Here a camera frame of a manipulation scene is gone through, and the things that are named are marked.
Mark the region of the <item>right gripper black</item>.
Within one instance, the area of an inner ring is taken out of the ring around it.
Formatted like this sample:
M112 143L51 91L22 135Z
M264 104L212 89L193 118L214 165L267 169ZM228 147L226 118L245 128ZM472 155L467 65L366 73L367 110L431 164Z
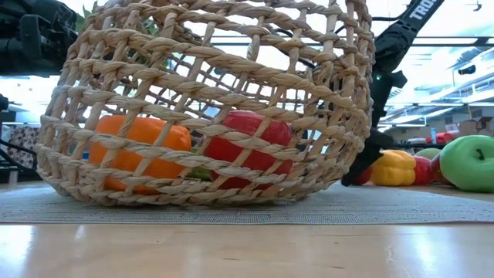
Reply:
M374 104L372 106L370 136L366 139L366 147L356 156L355 161L350 166L349 172L341 178L342 185L355 185L355 181L359 175L368 167L371 167L378 158L383 156L380 152L381 148L388 149L394 146L393 137L385 134L383 131L379 131L377 128L377 124L384 113L384 106L387 103L390 92L390 86L374 87L371 89Z

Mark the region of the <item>small red apple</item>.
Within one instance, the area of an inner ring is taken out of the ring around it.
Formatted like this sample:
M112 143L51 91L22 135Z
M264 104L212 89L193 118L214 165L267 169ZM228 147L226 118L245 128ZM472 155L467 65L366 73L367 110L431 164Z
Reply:
M355 185L364 185L370 181L372 175L372 167L368 167L364 170L355 181Z

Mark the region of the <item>yellow bell pepper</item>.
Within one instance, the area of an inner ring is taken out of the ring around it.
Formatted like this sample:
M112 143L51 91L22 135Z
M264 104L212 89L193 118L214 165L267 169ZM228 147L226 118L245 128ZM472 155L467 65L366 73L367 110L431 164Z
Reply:
M371 165L370 180L380 186L408 186L415 180L415 159L400 150L382 150Z

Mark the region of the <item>red bell pepper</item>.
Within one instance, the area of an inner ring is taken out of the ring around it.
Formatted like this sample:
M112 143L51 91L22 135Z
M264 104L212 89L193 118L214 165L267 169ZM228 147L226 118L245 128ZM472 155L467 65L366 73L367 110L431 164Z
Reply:
M414 156L415 179L413 185L428 185L434 180L434 173L431 171L431 160L420 156Z
M264 116L252 111L232 110L223 120L223 124L235 131L253 135L263 119ZM292 140L293 133L287 123L279 120L272 120L260 137L269 143L286 147ZM205 149L204 156L214 158L215 160L233 162L241 152L241 147L228 142L226 139L213 137L210 144ZM275 161L276 159L269 154L252 151L243 162L242 167L247 167L251 170L266 171L275 163ZM249 180L243 178L228 178L219 189L244 188L250 183Z

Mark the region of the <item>dark red plum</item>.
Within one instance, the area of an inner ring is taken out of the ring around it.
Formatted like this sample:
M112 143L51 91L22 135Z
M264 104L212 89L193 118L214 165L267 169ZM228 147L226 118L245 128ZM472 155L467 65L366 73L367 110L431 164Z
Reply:
M434 179L435 181L443 184L443 185L452 185L452 183L446 179L442 172L441 172L441 168L440 168L440 155L441 154L437 154L431 161L431 164L430 164L430 169L431 169L431 172L432 174L434 175Z

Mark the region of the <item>green apple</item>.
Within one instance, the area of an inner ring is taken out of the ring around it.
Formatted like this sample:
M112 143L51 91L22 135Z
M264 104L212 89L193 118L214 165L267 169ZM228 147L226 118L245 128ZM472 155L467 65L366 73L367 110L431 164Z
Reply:
M442 175L467 192L494 193L494 137L469 135L447 144L440 154Z

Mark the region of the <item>orange bell pepper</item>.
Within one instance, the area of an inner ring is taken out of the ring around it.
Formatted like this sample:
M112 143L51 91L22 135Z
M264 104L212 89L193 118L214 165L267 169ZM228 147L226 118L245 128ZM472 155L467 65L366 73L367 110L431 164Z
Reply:
M102 117L96 132L115 135L124 122L124 115L106 115ZM160 119L149 117L138 117L131 125L127 137L133 141L152 144L156 141L165 122ZM176 151L191 150L191 136L188 129L173 126L163 142L163 146ZM92 143L89 150L89 163L100 164L107 150L98 143ZM112 168L125 171L134 171L140 164L142 157L132 151L118 151L116 158L111 162ZM144 170L144 174L154 178L176 178L184 168L174 162L154 159ZM123 191L125 185L111 176L105 179L105 188L114 191Z

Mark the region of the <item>green cucumber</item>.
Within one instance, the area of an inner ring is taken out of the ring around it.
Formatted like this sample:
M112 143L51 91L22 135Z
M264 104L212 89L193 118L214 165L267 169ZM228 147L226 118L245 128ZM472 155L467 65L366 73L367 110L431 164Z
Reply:
M196 167L190 171L187 177L202 181L211 181L211 171L203 167Z

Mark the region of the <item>woven straw basket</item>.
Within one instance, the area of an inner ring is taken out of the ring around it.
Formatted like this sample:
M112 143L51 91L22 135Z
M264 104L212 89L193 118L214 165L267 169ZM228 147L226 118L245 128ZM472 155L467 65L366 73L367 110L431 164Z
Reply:
M152 16L157 36L136 28ZM123 27L111 27L126 19ZM292 200L324 190L349 172L371 133L374 63L366 0L147 0L86 19L69 47L41 116L37 171L59 194L104 205L210 205ZM130 59L128 49L146 56ZM113 53L109 60L107 53ZM232 110L264 116L253 135L223 124ZM124 115L117 134L96 132L106 115ZM165 122L152 144L127 137L138 117ZM272 120L293 133L285 147L260 136ZM190 151L164 147L173 126L188 129ZM242 148L233 161L204 156L213 137ZM107 150L89 163L92 143ZM142 157L134 171L110 166L118 151ZM242 167L259 151L266 171ZM184 169L176 178L144 170L154 159ZM211 181L188 178L193 168ZM113 177L123 191L105 188ZM219 189L228 178L251 183Z

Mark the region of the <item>grey woven placemat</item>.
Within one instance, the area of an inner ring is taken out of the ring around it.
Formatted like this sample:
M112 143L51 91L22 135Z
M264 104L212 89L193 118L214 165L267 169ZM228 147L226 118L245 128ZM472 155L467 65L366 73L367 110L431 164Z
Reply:
M494 202L397 188L332 185L298 202L234 208L106 207L51 188L0 193L0 223L366 225L494 222Z

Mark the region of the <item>green leafy plant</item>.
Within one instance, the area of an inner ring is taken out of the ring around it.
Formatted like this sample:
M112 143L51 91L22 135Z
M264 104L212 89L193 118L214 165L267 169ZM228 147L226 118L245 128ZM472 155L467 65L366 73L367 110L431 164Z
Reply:
M93 4L91 6L91 9L88 9L85 5L83 5L83 14L77 14L77 20L76 20L76 32L78 35L82 34L85 21L87 18L89 18L93 14L97 14L99 12L102 12L106 8L113 8L114 6L123 6L126 4L130 3L135 3L135 2L142 2L142 1L147 1L147 0L92 0ZM112 23L111 27L117 27L121 25L123 27L123 24L125 23L126 19L119 19L117 20L117 23ZM147 33L149 35L157 36L158 33L161 31L163 25L155 20L152 16L142 19L141 23L138 23L136 25L136 28L140 31L144 31L144 33ZM127 56L130 59L133 59L134 61L138 61L139 63L146 63L146 56L137 54L137 50L135 49L128 49L128 54ZM104 57L104 59L109 60L110 58L113 57L113 53L107 53Z

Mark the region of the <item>storage shelf with bins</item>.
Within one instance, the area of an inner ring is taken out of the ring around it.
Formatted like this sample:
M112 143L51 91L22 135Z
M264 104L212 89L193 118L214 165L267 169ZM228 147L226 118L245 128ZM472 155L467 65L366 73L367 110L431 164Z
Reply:
M399 143L395 144L394 148L396 149L415 149L415 148L437 148L442 149L446 146L446 144L428 144L428 143Z

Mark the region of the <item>red items on shelf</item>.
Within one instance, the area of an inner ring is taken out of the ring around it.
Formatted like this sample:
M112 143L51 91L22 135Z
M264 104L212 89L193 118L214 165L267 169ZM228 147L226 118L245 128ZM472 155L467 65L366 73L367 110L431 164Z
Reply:
M434 137L425 138L427 144L447 144L455 139L455 136L449 132L437 133Z

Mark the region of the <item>patterned fabric item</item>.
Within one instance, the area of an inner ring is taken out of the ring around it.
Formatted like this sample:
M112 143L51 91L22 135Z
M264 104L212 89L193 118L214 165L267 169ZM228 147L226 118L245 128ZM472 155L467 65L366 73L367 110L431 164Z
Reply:
M27 150L34 151L37 139L39 137L38 127L15 127L12 129L8 142L15 146L23 147ZM36 158L29 152L7 147L7 154L10 158L27 168L34 168Z

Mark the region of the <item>cardboard boxes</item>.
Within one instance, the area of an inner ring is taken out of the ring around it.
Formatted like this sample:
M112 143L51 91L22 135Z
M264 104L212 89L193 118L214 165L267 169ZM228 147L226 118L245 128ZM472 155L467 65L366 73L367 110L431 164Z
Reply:
M476 117L459 123L461 136L486 135L494 137L494 117Z

